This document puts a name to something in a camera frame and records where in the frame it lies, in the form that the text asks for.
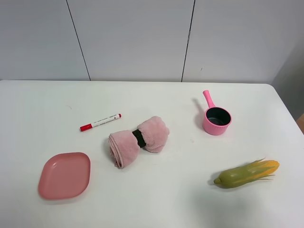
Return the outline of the pink toy saucepan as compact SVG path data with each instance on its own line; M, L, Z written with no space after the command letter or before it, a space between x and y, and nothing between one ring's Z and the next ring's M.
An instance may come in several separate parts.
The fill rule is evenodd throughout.
M202 127L208 134L222 135L231 124L232 117L227 110L217 107L213 103L209 90L205 90L202 93L208 104L208 109L204 114Z

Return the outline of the pink square plate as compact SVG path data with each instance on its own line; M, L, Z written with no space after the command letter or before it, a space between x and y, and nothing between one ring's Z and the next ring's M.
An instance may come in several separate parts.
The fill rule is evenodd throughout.
M44 165L38 193L45 200L66 200L82 194L90 182L91 161L82 152L61 153Z

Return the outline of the black elastic band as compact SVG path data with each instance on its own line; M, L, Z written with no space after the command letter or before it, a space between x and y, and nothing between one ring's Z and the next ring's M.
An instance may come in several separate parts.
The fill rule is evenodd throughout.
M134 137L137 140L137 144L140 148L143 148L146 146L146 142L143 138L142 133L140 132L140 130L136 129L135 131L132 132L132 134L134 135Z

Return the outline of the red white marker pen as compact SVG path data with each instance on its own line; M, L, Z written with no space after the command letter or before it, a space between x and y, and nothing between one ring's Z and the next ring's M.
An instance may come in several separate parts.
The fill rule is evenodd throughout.
M84 132L84 131L90 130L90 129L94 128L94 127L103 125L103 124L105 124L105 123L108 123L108 122L111 122L111 121L120 119L121 117L122 117L121 114L115 114L115 115L109 116L109 117L107 117L107 118L98 120L98 121L96 121L96 122L89 123L89 124L87 124L87 125L83 125L83 126L81 126L81 127L79 128L79 130L80 130L80 132Z

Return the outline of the pink rolled towel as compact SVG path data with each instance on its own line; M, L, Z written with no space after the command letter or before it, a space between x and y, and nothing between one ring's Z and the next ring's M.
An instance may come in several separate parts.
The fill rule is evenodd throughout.
M151 153L160 153L170 134L169 128L158 116L144 121L136 129L140 130L146 142L146 146L143 148L138 146L137 140L132 134L133 131L130 130L115 132L108 137L110 153L114 158L115 166L119 169L134 162L141 149Z

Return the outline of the toy corn cob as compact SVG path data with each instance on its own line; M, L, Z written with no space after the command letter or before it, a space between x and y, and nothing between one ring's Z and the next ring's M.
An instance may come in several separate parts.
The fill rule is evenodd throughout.
M222 171L213 183L218 187L231 189L259 180L269 180L279 166L280 163L275 160L256 160Z

